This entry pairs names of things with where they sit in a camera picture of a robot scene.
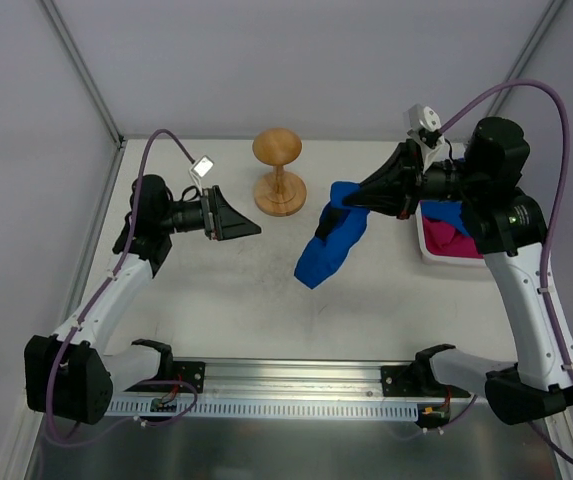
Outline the wooden hat stand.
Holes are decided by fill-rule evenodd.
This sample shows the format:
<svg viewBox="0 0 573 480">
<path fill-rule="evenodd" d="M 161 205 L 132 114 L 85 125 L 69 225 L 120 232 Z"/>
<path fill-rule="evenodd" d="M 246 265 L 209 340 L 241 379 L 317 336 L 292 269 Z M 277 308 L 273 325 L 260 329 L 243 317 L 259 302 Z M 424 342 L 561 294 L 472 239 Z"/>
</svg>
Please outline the wooden hat stand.
<svg viewBox="0 0 573 480">
<path fill-rule="evenodd" d="M 306 185 L 298 175 L 285 169 L 302 152 L 300 137 L 286 128 L 267 129 L 255 137 L 252 151 L 258 161 L 272 168 L 254 186 L 256 206 L 274 217 L 300 211 L 307 199 Z"/>
</svg>

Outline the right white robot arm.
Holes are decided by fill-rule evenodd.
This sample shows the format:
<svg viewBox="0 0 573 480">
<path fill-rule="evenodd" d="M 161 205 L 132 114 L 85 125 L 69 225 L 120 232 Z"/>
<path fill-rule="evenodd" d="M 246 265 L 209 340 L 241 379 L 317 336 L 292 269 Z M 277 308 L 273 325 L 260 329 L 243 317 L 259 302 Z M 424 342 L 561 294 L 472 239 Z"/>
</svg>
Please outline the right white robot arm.
<svg viewBox="0 0 573 480">
<path fill-rule="evenodd" d="M 548 228 L 538 203 L 518 186 L 529 154 L 518 124 L 487 117 L 463 160 L 426 167 L 418 142 L 408 139 L 342 201 L 398 219 L 425 200 L 461 204 L 464 227 L 500 291 L 517 359 L 494 361 L 442 344 L 416 354 L 411 379 L 429 396 L 447 385 L 479 395 L 507 425 L 573 406 L 573 352 L 563 359 L 544 300 L 553 286 L 551 271 L 540 264 Z"/>
</svg>

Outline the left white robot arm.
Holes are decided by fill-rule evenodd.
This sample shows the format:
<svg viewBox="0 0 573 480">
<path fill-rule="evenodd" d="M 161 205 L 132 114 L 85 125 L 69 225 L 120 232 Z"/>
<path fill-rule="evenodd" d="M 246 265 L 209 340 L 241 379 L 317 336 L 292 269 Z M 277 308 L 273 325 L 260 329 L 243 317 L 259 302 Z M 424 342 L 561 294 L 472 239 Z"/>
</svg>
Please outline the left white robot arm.
<svg viewBox="0 0 573 480">
<path fill-rule="evenodd" d="M 157 276 L 172 235 L 201 231 L 209 240 L 227 241 L 262 232 L 226 201 L 219 186 L 176 200 L 161 176 L 147 174 L 133 182 L 129 202 L 104 278 L 55 332 L 33 336 L 24 349 L 26 399 L 33 411 L 94 425 L 114 394 L 137 385 L 163 390 L 178 380 L 170 345 L 138 339 L 108 355 L 110 337 Z"/>
</svg>

